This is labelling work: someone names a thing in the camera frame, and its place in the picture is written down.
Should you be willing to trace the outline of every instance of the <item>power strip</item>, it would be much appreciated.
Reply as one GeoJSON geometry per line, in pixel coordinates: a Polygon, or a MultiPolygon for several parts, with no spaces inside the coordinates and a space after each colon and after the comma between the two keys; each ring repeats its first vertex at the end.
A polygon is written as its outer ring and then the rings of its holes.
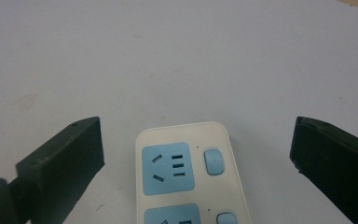
{"type": "Polygon", "coordinates": [[[136,140],[138,224],[251,224],[228,134],[217,122],[136,140]]]}

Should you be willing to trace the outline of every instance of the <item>white table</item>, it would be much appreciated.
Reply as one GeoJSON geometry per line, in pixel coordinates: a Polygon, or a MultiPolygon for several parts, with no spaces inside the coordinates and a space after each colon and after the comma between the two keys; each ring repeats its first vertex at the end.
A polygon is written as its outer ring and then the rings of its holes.
{"type": "Polygon", "coordinates": [[[358,8],[337,1],[0,1],[0,177],[100,116],[65,223],[135,223],[142,130],[226,126],[254,224],[350,223],[289,160],[296,116],[358,136],[358,8]]]}

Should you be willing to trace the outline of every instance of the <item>blue button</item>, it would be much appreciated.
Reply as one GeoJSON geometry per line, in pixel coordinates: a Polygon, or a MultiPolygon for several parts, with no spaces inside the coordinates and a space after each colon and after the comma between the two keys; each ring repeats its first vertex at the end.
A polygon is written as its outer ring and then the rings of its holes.
{"type": "Polygon", "coordinates": [[[217,216],[217,224],[238,224],[238,222],[234,214],[222,213],[217,216]]]}
{"type": "Polygon", "coordinates": [[[219,149],[208,149],[204,152],[206,170],[209,175],[221,175],[225,171],[222,153],[219,149]]]}

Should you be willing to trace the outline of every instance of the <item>white surface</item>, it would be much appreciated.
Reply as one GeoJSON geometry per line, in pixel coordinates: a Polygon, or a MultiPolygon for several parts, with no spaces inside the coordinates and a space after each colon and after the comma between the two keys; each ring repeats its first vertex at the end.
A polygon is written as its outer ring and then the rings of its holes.
{"type": "Polygon", "coordinates": [[[102,119],[106,165],[66,223],[135,223],[135,139],[216,120],[254,224],[350,223],[289,160],[296,116],[358,136],[358,8],[334,0],[0,1],[0,176],[102,119]]]}
{"type": "Polygon", "coordinates": [[[244,199],[237,165],[224,126],[217,122],[203,122],[149,129],[136,140],[137,216],[144,224],[147,209],[195,203],[200,211],[201,223],[215,223],[219,214],[230,212],[240,224],[251,224],[244,199]],[[195,187],[192,190],[144,195],[142,150],[144,147],[185,142],[189,146],[195,187]],[[204,160],[207,149],[220,150],[225,167],[221,175],[208,175],[204,160]]]}

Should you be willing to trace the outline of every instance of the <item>socket hole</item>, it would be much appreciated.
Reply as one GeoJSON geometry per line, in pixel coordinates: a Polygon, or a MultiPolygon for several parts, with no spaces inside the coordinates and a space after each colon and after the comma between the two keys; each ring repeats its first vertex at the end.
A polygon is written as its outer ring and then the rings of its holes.
{"type": "Polygon", "coordinates": [[[183,155],[176,155],[176,156],[172,156],[173,160],[178,160],[178,159],[182,159],[183,155]]]}
{"type": "Polygon", "coordinates": [[[186,174],[185,173],[176,173],[176,174],[173,174],[173,176],[185,176],[186,174]]]}
{"type": "Polygon", "coordinates": [[[153,175],[153,178],[155,178],[156,180],[158,180],[160,182],[164,182],[164,178],[162,178],[161,176],[153,175]]]}
{"type": "Polygon", "coordinates": [[[161,154],[159,154],[155,159],[152,160],[153,163],[155,163],[156,161],[159,161],[159,159],[161,159],[162,156],[161,154]]]}
{"type": "Polygon", "coordinates": [[[174,164],[172,167],[173,168],[181,168],[184,167],[185,165],[183,163],[179,163],[179,164],[174,164]]]}

